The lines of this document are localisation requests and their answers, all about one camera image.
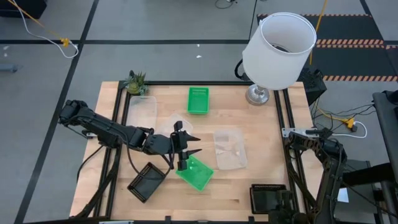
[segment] lamp base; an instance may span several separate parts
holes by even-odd
[[[256,84],[251,85],[246,91],[246,100],[255,106],[266,103],[269,99],[269,92],[266,88],[259,87]]]

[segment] wire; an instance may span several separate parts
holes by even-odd
[[[217,9],[227,9],[227,8],[231,7],[231,6],[234,4],[234,0],[230,0],[230,1],[229,1],[229,6],[221,7],[221,6],[218,6],[218,5],[217,5],[217,3],[218,3],[219,1],[220,1],[220,0],[216,0],[216,1],[214,2],[214,5],[216,6]]]
[[[81,168],[83,168],[83,166],[87,163],[87,161],[89,161],[95,154],[97,154],[97,152],[99,152],[102,149],[102,147],[104,146],[100,146],[96,151],[94,151],[90,156],[88,156],[87,159],[85,159],[83,163],[80,165],[79,170],[77,171],[76,182],[78,182],[79,180]]]
[[[334,192],[334,191],[335,191],[335,187],[336,187],[336,181],[337,181],[337,178],[336,178],[336,177],[337,177],[337,175],[338,175],[338,172],[339,172],[339,169],[340,169],[340,165],[341,165],[342,149],[341,149],[340,143],[339,143],[339,141],[338,141],[337,139],[331,138],[330,140],[335,140],[336,146],[338,147],[338,151],[339,151],[338,165],[337,165],[337,169],[336,169],[335,178],[334,178],[334,181],[333,181],[333,186],[332,186],[332,188],[331,188],[331,191]],[[334,200],[334,199],[333,199],[333,198],[330,198],[330,199],[329,199],[329,210],[330,210],[330,217],[331,217],[331,218],[333,218],[333,212],[332,212],[332,210],[331,210],[331,202],[332,202],[332,200]]]
[[[102,123],[102,124],[104,124],[104,125],[108,125],[107,123],[105,123],[105,122],[103,122],[103,121],[101,121],[101,120],[98,120],[98,119],[96,119],[95,117],[92,117],[92,116],[83,116],[83,115],[76,115],[76,116],[73,116],[73,117],[69,118],[68,120],[66,120],[65,122],[68,122],[68,121],[70,121],[70,120],[72,120],[72,119],[75,119],[75,118],[89,118],[89,119],[93,119],[93,120],[95,120],[95,121],[97,121],[97,122],[99,122],[99,123]],[[121,136],[121,135],[118,134],[118,136],[119,136],[121,139],[125,139],[125,140],[126,140],[127,156],[128,156],[128,158],[129,158],[130,165],[131,165],[131,167],[134,169],[134,171],[136,171],[136,173],[137,173],[137,175],[138,175],[139,177],[141,177],[141,178],[143,178],[143,179],[147,179],[147,180],[161,180],[161,179],[163,179],[163,178],[150,178],[150,177],[145,177],[144,175],[142,175],[142,174],[137,170],[137,168],[135,167],[135,165],[134,165],[134,163],[132,162],[132,159],[131,159],[130,148],[129,148],[129,144],[128,144],[128,143],[130,142],[131,139],[128,138],[127,134],[126,134],[124,131],[121,131],[121,130],[119,130],[118,128],[115,128],[115,127],[112,126],[112,125],[111,125],[109,128],[112,128],[112,129],[114,129],[115,131],[117,131],[117,132],[119,132],[120,134],[123,135],[123,136]],[[171,169],[172,169],[172,164],[174,163],[174,157],[175,157],[175,154],[174,154],[175,149],[174,149],[174,144],[173,144],[173,142],[172,142],[171,135],[170,135],[170,140],[171,140],[171,145],[172,145],[172,156],[171,156],[171,159],[170,159],[170,163],[168,164],[168,165],[169,165],[169,169],[168,169],[167,172],[165,173],[165,176],[167,176],[167,174],[169,174],[169,172],[171,171]]]
[[[319,18],[318,18],[317,28],[315,28],[315,32],[318,32],[319,26],[321,25],[322,16],[323,16],[323,13],[325,12],[325,8],[326,8],[327,4],[328,4],[328,0],[325,0],[325,2],[323,3],[321,14],[319,15]],[[310,52],[310,65],[312,65],[312,50]]]
[[[366,138],[366,136],[368,135],[368,130],[366,129],[365,124],[363,124],[360,121],[354,121],[354,124],[356,124],[356,123],[362,125],[362,127],[365,129],[365,135],[364,136],[355,136],[355,135],[352,135],[352,134],[343,134],[343,133],[336,133],[336,134],[332,134],[332,135],[333,136],[347,136],[347,137],[360,138],[360,139]]]
[[[349,115],[349,116],[351,116],[351,115],[353,115],[352,117],[350,117],[349,119],[347,119],[347,120],[350,120],[350,119],[353,119],[355,116],[357,116],[357,115],[362,115],[362,116],[366,116],[366,115],[369,115],[369,114],[372,114],[372,113],[374,113],[374,112],[376,112],[376,111],[372,111],[372,112],[369,112],[369,113],[364,113],[365,111],[367,111],[367,110],[369,110],[370,108],[372,108],[373,107],[373,105],[364,105],[364,106],[368,106],[365,110],[362,110],[362,111],[360,111],[359,113],[352,113],[352,114],[347,114],[347,115]],[[356,110],[356,109],[359,109],[359,108],[362,108],[362,107],[364,107],[364,106],[360,106],[360,107],[358,107],[358,108],[354,108],[354,109],[351,109],[351,110],[348,110],[348,111],[352,111],[352,110]],[[346,112],[348,112],[348,111],[341,111],[341,112],[339,112],[339,113],[337,113],[337,114],[341,114],[341,113],[346,113]],[[336,115],[335,113],[330,113],[327,117],[331,117],[331,115]],[[313,123],[314,123],[314,120],[316,119],[316,118],[318,118],[319,116],[324,116],[324,114],[320,114],[320,115],[318,115],[318,116],[314,116],[314,115],[316,115],[316,110],[315,110],[315,113],[312,115],[313,117],[312,117],[312,119],[313,119]],[[327,129],[329,129],[330,131],[334,131],[334,130],[336,130],[336,129],[338,129],[340,126],[342,126],[343,124],[346,124],[346,122],[342,122],[340,125],[338,125],[337,127],[335,127],[335,128],[333,128],[333,125],[332,125],[332,127],[331,128],[327,128]]]
[[[358,196],[360,196],[361,198],[365,199],[367,202],[369,202],[369,203],[372,204],[373,206],[379,208],[379,209],[382,210],[383,212],[386,212],[387,214],[389,214],[389,215],[391,215],[391,216],[393,216],[393,217],[395,217],[395,218],[398,218],[398,216],[397,216],[396,214],[394,214],[394,213],[392,213],[392,212],[389,212],[388,210],[382,208],[380,205],[378,205],[378,204],[372,202],[370,199],[368,199],[367,197],[365,197],[363,194],[361,194],[361,193],[359,193],[358,191],[356,191],[352,186],[346,184],[345,182],[343,182],[343,185],[346,186],[346,187],[348,187],[349,189],[351,189],[354,193],[356,193],[356,194],[357,194]]]
[[[353,166],[349,165],[346,163],[346,166],[348,166],[349,168],[351,168],[353,171],[357,171]]]
[[[38,23],[38,25],[40,25],[41,27],[45,28],[44,25],[41,24],[38,20],[34,19],[31,15],[29,15],[29,14],[28,14],[27,12],[25,12],[23,9],[21,9],[21,8],[18,6],[18,4],[15,2],[15,0],[8,0],[8,1],[9,1],[11,4],[13,4],[15,7],[17,7],[19,13],[21,14],[22,20],[24,21],[25,29],[26,29],[26,31],[28,32],[28,34],[30,34],[30,35],[32,35],[32,36],[34,36],[34,37],[38,37],[38,38],[41,38],[41,39],[45,39],[45,40],[49,41],[51,44],[57,46],[58,49],[61,51],[62,55],[63,55],[65,58],[74,58],[74,57],[76,57],[76,56],[79,54],[78,47],[77,47],[75,44],[73,44],[71,40],[61,38],[56,32],[53,32],[53,31],[51,31],[51,30],[47,30],[48,32],[50,32],[50,33],[53,34],[54,36],[58,37],[58,38],[61,40],[61,42],[64,43],[64,46],[67,46],[67,45],[68,45],[67,43],[71,44],[71,45],[76,49],[76,53],[75,53],[73,56],[66,56],[66,55],[65,55],[65,52],[62,50],[62,48],[61,48],[58,44],[56,44],[54,41],[52,41],[52,40],[50,40],[50,39],[48,39],[48,38],[46,38],[46,37],[43,37],[43,36],[40,36],[40,35],[36,35],[36,34],[31,33],[31,32],[29,31],[29,29],[27,28],[24,14],[27,15],[29,18],[33,19],[33,21],[35,21],[36,23]]]
[[[328,112],[328,113],[331,113],[331,114],[333,114],[333,115],[335,115],[335,116],[350,116],[350,115],[343,115],[342,113],[347,113],[347,112],[350,112],[350,111],[353,111],[353,110],[357,110],[357,109],[363,108],[363,107],[365,107],[365,106],[373,106],[373,104],[362,105],[362,106],[359,106],[359,107],[357,107],[357,108],[353,108],[353,109],[351,109],[351,110],[340,111],[339,113],[333,113],[333,112],[327,111],[327,110],[324,110],[324,111],[326,111],[326,112]]]
[[[322,113],[324,116],[326,116],[327,118],[335,119],[335,120],[337,120],[337,121],[342,121],[342,122],[345,122],[345,121],[346,121],[346,119],[341,119],[341,118],[334,118],[334,117],[332,117],[332,116],[331,116],[332,113],[326,114],[325,112],[323,112],[323,110],[321,110],[321,109],[318,107],[318,105],[317,105],[317,110],[318,110],[318,111],[321,111],[321,113]]]

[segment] safety tape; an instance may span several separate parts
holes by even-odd
[[[384,48],[384,45],[317,44],[317,48]]]
[[[269,14],[257,14],[257,17],[267,17]],[[301,16],[319,16],[319,14],[301,14]],[[324,14],[323,16],[368,16],[372,18],[371,15],[368,14]]]
[[[398,46],[397,45],[387,45],[386,46],[386,49],[388,50],[388,49],[398,49]]]
[[[334,76],[325,75],[323,77],[324,81],[357,81],[357,82],[396,82],[398,80],[397,76]]]
[[[317,44],[359,44],[359,45],[376,45],[383,44],[383,40],[377,39],[318,39]]]

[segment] metal bracket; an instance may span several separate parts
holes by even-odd
[[[284,138],[287,138],[289,136],[289,133],[291,131],[297,133],[297,134],[301,134],[303,136],[306,136],[308,138],[319,138],[319,134],[307,134],[306,131],[317,131],[317,128],[307,128],[307,129],[303,129],[303,128],[282,128],[282,135],[284,136]]]

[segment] potted plant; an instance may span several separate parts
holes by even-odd
[[[135,74],[130,70],[129,77],[126,78],[125,84],[127,91],[134,96],[144,96],[148,90],[148,86],[144,84],[145,73],[139,72]]]

